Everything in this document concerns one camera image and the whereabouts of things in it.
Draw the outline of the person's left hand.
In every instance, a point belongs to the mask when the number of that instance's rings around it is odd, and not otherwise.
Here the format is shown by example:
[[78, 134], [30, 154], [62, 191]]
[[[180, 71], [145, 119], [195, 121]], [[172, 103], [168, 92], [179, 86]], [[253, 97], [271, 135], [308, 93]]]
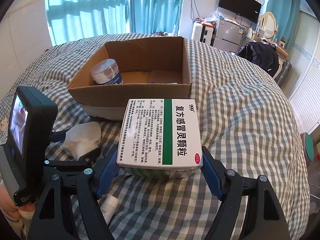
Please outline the person's left hand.
[[10, 218], [13, 218], [13, 220], [20, 219], [21, 217], [31, 219], [35, 211], [35, 204], [28, 202], [17, 207], [10, 198], [3, 182], [1, 182], [1, 211]]

